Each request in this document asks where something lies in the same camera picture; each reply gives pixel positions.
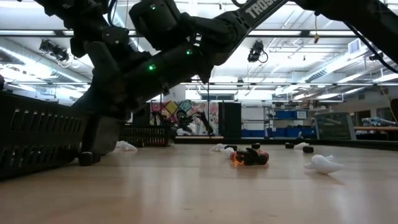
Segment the black crate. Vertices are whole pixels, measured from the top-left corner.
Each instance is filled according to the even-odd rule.
[[[135,145],[143,142],[145,146],[167,147],[170,140],[169,126],[133,126],[126,124],[120,134],[120,141]]]
[[[105,155],[112,152],[119,140],[124,121],[105,116],[92,115],[88,121],[81,150]]]
[[[0,178],[62,166],[79,153],[88,114],[0,92]]]

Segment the colorful poster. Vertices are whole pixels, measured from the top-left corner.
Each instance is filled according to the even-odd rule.
[[[194,102],[190,100],[184,101],[168,101],[163,103],[151,103],[150,104],[150,124],[159,124],[159,118],[154,117],[152,112],[161,112],[162,115],[166,116],[167,119],[171,122],[176,122],[177,117],[176,113],[180,110],[184,110],[187,113],[187,116],[191,116],[197,112],[205,112],[206,118],[210,124],[210,126],[214,129],[213,134],[218,135],[218,103],[212,102]],[[207,135],[207,130],[203,122],[195,118],[193,120],[196,126],[196,134],[197,135]]]

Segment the wooden floor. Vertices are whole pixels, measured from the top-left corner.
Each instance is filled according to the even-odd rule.
[[[0,182],[0,222],[393,224],[398,152],[316,146],[346,164],[330,176],[303,168],[311,155],[263,146],[269,167],[234,167],[211,146],[114,152]]]

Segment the black robotic arm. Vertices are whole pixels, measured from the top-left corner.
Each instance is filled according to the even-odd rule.
[[[66,28],[75,31],[72,53],[77,57],[88,54],[95,66],[91,87],[74,106],[118,118],[196,74],[208,82],[213,67],[225,63],[250,31],[287,2],[248,1],[236,11],[206,19],[180,14],[173,0],[142,0],[129,15],[136,30],[161,51],[151,56],[130,47],[127,29],[106,22],[103,14],[110,13],[108,0],[35,1],[47,15],[58,16]],[[295,2],[355,27],[398,62],[398,17],[380,1]]]

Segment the green led light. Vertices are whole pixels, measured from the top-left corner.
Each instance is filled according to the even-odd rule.
[[[149,67],[148,67],[148,69],[149,69],[150,71],[155,70],[155,68],[156,68],[155,65],[149,65]]]

